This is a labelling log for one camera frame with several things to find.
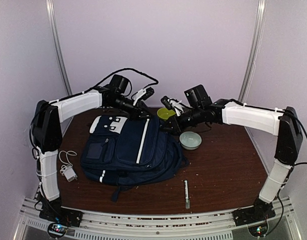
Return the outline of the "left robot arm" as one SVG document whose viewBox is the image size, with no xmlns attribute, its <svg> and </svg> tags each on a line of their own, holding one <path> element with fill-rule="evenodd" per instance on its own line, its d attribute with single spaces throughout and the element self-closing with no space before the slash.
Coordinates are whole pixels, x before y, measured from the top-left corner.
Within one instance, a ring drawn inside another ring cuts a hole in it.
<svg viewBox="0 0 307 240">
<path fill-rule="evenodd" d="M 116 108 L 136 120 L 151 115 L 144 101 L 154 94 L 153 86 L 158 85 L 159 81 L 144 72 L 129 68 L 130 71 L 150 79 L 151 83 L 134 94 L 125 94 L 126 88 L 131 87 L 132 83 L 119 73 L 127 70 L 126 67 L 118 69 L 82 92 L 52 101 L 40 100 L 37 103 L 29 125 L 29 140 L 39 180 L 38 202 L 42 204 L 39 210 L 40 218 L 57 224 L 76 225 L 82 217 L 81 211 L 62 207 L 57 159 L 64 135 L 63 122 L 101 107 Z"/>
</svg>

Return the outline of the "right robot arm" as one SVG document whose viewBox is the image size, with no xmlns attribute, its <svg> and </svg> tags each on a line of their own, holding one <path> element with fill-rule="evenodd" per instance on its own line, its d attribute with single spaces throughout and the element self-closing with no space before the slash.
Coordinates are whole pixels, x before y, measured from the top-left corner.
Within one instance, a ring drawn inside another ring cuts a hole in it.
<svg viewBox="0 0 307 240">
<path fill-rule="evenodd" d="M 168 96 L 161 98 L 161 103 L 176 113 L 162 125 L 163 131 L 179 135 L 186 128 L 207 123 L 243 126 L 277 137 L 273 167 L 253 205 L 232 213 L 236 226 L 273 217 L 272 202 L 287 184 L 292 169 L 297 165 L 303 138 L 307 138 L 296 110 L 290 106 L 284 109 L 253 106 L 235 99 L 221 98 L 213 102 L 201 84 L 184 94 L 189 106 Z"/>
</svg>

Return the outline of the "navy blue student backpack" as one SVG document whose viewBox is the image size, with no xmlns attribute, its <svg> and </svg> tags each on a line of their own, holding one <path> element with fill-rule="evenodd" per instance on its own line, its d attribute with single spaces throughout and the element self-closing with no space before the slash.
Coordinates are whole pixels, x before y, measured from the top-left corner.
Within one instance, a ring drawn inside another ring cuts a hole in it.
<svg viewBox="0 0 307 240">
<path fill-rule="evenodd" d="M 89 129 L 80 158 L 85 176 L 116 186 L 111 201 L 133 187 L 173 178 L 189 165 L 179 142 L 161 131 L 157 116 L 131 120 L 121 115 L 99 115 Z"/>
</svg>

